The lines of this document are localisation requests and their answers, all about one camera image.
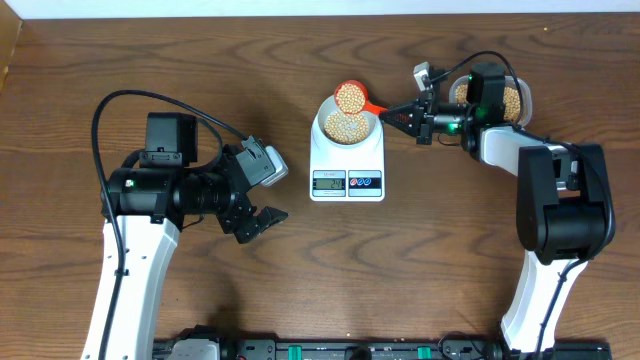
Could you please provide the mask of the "red plastic measuring scoop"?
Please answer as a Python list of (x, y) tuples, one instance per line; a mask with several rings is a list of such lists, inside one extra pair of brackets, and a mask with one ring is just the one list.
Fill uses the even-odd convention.
[(369, 101), (368, 90), (356, 80), (347, 80), (338, 85), (333, 97), (338, 108), (346, 114), (369, 112), (379, 115), (386, 111), (386, 108), (374, 105)]

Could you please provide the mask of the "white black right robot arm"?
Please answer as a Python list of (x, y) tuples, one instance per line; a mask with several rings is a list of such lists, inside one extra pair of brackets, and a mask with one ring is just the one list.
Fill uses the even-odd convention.
[(578, 276), (612, 240), (615, 215), (604, 153), (534, 135), (506, 116), (511, 67), (472, 66), (466, 99), (444, 103), (448, 74), (428, 63), (414, 68), (419, 97), (381, 112), (381, 120), (429, 145), (435, 135), (457, 136), (476, 161), (517, 178), (516, 228), (525, 250), (512, 303), (500, 322), (492, 357), (550, 359), (555, 327)]

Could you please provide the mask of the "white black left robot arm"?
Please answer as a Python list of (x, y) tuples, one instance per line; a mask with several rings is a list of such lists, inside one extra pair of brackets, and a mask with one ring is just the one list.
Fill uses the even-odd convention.
[(184, 113), (149, 114), (144, 149), (105, 183), (104, 256), (85, 359), (151, 358), (166, 272), (186, 216), (215, 216), (240, 244), (288, 216), (257, 209), (247, 196), (287, 174), (277, 150), (250, 137), (194, 167), (201, 122)]

